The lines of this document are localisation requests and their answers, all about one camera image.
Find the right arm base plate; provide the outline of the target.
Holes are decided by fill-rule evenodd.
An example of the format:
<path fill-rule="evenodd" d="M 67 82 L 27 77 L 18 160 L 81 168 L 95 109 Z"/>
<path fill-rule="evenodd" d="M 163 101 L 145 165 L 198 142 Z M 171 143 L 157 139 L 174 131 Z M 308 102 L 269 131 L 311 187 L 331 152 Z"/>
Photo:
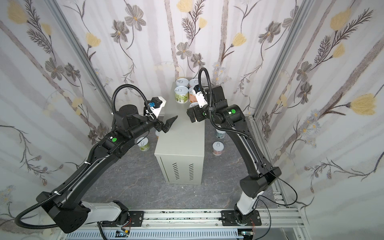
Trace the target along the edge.
<path fill-rule="evenodd" d="M 252 227 L 262 225 L 261 217 L 257 210 L 254 210 L 247 215 L 242 215 L 239 211 L 235 210 L 223 210 L 221 211 L 221 217 L 219 220 L 222 221 L 222 224 L 225 227 Z"/>

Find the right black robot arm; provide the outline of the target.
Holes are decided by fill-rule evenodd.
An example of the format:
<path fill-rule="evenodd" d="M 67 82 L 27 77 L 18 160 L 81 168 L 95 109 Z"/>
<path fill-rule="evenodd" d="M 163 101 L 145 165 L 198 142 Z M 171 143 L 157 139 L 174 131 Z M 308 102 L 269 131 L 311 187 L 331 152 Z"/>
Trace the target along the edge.
<path fill-rule="evenodd" d="M 282 171 L 274 167 L 262 153 L 251 135 L 241 108 L 228 104 L 221 86 L 213 87 L 206 68 L 199 70 L 198 85 L 194 91 L 198 105 L 187 110 L 191 122 L 208 119 L 216 130 L 226 132 L 246 165 L 248 176 L 240 180 L 242 194 L 230 220 L 232 224 L 244 225 L 263 198 L 263 192 L 280 179 Z"/>

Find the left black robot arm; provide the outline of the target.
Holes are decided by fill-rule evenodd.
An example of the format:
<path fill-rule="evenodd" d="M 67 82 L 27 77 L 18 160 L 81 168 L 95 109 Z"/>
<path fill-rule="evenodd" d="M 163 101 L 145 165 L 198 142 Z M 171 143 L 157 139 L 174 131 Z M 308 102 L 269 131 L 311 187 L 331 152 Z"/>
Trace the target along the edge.
<path fill-rule="evenodd" d="M 140 115 L 135 105 L 124 105 L 116 109 L 116 97 L 125 88 L 135 90 L 144 101 L 144 114 Z M 158 119 L 161 109 L 166 105 L 162 97 L 148 100 L 136 86 L 124 84 L 112 95 L 113 122 L 111 131 L 90 150 L 84 163 L 67 180 L 52 192 L 42 192 L 37 204 L 27 208 L 15 218 L 18 227 L 31 230 L 60 228 L 64 233 L 72 233 L 85 224 L 95 222 L 115 222 L 128 220 L 129 211 L 119 201 L 107 204 L 92 204 L 82 201 L 83 196 L 97 179 L 114 163 L 121 159 L 136 143 L 136 140 L 152 128 L 167 133 L 177 117 L 165 123 Z M 30 212 L 43 208 L 54 221 L 50 225 L 32 225 L 23 222 Z"/>

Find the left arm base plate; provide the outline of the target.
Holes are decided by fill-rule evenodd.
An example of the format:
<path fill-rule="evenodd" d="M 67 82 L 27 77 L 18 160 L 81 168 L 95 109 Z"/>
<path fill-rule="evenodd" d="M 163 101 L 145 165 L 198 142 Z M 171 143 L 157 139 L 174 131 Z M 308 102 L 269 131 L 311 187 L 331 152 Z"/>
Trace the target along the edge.
<path fill-rule="evenodd" d="M 102 221 L 102 227 L 141 227 L 144 211 L 122 211 L 114 221 Z"/>

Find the green white labelled can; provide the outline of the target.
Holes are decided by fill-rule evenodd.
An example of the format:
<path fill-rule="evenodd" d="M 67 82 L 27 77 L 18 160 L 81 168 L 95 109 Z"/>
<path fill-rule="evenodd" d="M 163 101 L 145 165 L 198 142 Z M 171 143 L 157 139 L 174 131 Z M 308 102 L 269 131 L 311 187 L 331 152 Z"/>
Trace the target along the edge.
<path fill-rule="evenodd" d="M 189 100 L 189 89 L 184 86 L 178 86 L 174 90 L 176 102 L 185 104 Z"/>

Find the blue labelled can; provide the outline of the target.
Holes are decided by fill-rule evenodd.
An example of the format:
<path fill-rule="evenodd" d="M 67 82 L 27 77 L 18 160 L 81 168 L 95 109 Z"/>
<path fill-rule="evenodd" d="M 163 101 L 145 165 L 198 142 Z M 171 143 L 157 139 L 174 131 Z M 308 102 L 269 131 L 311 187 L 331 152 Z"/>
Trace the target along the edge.
<path fill-rule="evenodd" d="M 189 80 L 185 78 L 179 78 L 176 80 L 176 86 L 177 87 L 188 87 L 189 86 Z"/>

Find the pink labelled can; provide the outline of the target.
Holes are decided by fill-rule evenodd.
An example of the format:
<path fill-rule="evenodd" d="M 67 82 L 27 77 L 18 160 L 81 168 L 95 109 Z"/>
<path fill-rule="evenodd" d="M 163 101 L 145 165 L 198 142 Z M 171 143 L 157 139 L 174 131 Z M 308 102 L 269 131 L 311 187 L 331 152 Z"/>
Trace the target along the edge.
<path fill-rule="evenodd" d="M 189 87 L 190 88 L 193 88 L 194 86 L 197 86 L 199 84 L 199 80 L 198 79 L 191 79 L 189 81 Z"/>

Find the brown labelled can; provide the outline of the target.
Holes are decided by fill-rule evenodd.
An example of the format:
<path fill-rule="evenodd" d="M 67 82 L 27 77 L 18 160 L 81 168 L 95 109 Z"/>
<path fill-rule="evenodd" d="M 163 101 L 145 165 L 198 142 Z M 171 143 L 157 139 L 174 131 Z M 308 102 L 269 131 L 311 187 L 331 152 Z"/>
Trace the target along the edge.
<path fill-rule="evenodd" d="M 197 103 L 196 92 L 193 87 L 189 88 L 189 101 L 190 103 Z"/>

